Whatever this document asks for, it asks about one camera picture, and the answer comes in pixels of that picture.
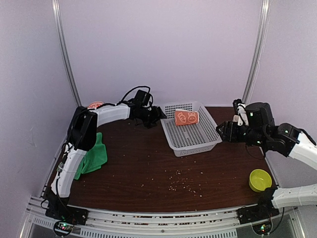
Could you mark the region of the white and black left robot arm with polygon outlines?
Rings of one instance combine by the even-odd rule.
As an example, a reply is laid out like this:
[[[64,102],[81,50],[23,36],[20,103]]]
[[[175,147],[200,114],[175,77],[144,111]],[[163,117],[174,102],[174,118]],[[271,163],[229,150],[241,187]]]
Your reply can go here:
[[[64,156],[45,195],[47,209],[60,220],[71,216],[71,209],[67,206],[71,186],[84,156],[97,141],[98,126],[117,120],[138,119],[144,127],[152,128],[158,120],[166,118],[162,109],[153,105],[150,92],[143,91],[142,86],[136,90],[135,97],[130,100],[121,99],[117,104],[104,103],[90,109],[79,106],[75,110],[67,131]]]

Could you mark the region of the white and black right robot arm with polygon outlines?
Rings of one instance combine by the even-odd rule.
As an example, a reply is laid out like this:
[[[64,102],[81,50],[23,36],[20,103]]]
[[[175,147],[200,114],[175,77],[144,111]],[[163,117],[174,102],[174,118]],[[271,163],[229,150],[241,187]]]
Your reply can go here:
[[[234,100],[233,107],[233,120],[225,121],[216,127],[222,141],[259,146],[264,153],[275,151],[316,169],[317,144],[304,129],[286,122],[275,125],[268,103],[245,105],[237,99]],[[267,188],[258,205],[254,207],[254,215],[264,219],[273,209],[316,203],[316,184],[294,188]]]

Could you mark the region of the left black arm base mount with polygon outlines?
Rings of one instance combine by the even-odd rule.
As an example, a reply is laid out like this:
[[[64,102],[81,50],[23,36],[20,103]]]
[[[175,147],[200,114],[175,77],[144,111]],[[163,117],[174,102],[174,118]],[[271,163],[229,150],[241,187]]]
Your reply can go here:
[[[69,198],[58,198],[55,194],[47,198],[48,207],[45,215],[72,225],[85,225],[89,211],[68,206]]]

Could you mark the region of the white plastic mesh basket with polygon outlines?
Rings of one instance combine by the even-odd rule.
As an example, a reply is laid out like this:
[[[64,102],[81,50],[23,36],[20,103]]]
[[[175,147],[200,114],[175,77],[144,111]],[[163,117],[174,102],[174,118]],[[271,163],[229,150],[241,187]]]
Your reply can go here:
[[[167,142],[176,157],[210,151],[222,140],[216,131],[217,123],[214,121],[205,106],[197,101],[174,102],[161,106],[165,119],[161,119]],[[175,112],[197,112],[198,122],[190,125],[176,125]]]

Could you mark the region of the green microfiber towel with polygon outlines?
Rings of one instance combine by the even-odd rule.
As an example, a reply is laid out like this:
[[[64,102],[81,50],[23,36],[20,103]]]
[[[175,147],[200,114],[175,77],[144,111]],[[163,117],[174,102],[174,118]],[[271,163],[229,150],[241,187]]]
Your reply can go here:
[[[92,173],[100,169],[107,162],[106,146],[103,144],[102,138],[103,134],[98,132],[96,143],[80,162],[74,180],[78,180],[82,174]]]

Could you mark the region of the orange bunny pattern towel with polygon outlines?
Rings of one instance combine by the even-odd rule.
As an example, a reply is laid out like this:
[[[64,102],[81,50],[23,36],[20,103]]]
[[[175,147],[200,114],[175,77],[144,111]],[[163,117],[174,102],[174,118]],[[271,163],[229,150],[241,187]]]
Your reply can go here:
[[[199,123],[199,113],[196,111],[176,110],[174,114],[176,126]]]

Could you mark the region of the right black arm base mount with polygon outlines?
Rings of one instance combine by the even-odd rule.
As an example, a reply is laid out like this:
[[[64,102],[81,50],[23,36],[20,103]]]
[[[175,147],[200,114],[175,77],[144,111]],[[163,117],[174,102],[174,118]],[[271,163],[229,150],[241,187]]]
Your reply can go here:
[[[256,205],[239,208],[236,212],[241,225],[269,219],[280,213],[279,209],[274,208],[271,199],[264,197]]]

